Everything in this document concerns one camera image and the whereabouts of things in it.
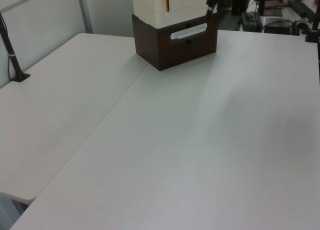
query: white wall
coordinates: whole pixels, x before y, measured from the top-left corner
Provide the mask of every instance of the white wall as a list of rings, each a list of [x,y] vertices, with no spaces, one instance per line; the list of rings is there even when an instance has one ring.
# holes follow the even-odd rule
[[[94,34],[133,37],[133,0],[84,0]]]
[[[85,32],[78,0],[30,0],[2,16],[23,71],[76,34]],[[9,82],[7,56],[0,39],[0,88]]]

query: desk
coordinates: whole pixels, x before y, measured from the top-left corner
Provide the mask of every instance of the desk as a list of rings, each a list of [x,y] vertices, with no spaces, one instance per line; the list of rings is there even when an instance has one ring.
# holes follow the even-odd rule
[[[30,204],[147,64],[132,38],[79,34],[3,87],[0,195]]]
[[[219,31],[148,65],[12,230],[319,230],[319,136],[317,45]]]

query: gray floor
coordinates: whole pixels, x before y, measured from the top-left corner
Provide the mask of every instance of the gray floor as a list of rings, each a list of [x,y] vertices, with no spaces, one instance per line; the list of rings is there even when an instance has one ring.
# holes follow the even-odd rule
[[[234,31],[239,19],[240,16],[231,15],[231,10],[223,10],[218,29]]]

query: brown wooden box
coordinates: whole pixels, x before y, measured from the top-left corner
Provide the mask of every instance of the brown wooden box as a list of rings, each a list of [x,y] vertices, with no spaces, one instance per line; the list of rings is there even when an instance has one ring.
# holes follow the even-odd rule
[[[217,50],[218,14],[198,17],[163,28],[153,26],[132,15],[135,50],[159,71],[215,53]],[[171,34],[207,23],[204,32],[181,39]]]

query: black stand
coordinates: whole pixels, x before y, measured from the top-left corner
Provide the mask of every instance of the black stand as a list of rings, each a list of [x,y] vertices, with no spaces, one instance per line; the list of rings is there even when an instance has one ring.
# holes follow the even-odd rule
[[[320,0],[318,1],[318,6],[316,8],[312,28],[308,28],[305,41],[308,43],[318,43],[319,42],[319,32],[318,32],[318,26],[319,26],[319,20],[320,20]]]
[[[15,77],[12,79],[14,82],[22,82],[23,80],[27,79],[30,77],[30,74],[24,73],[19,65],[18,59],[16,57],[15,51],[12,47],[12,44],[9,39],[8,31],[5,25],[5,22],[3,21],[3,17],[0,13],[0,34],[3,40],[3,43],[5,45],[5,48],[8,52],[8,56],[12,62],[14,71],[15,71]]]

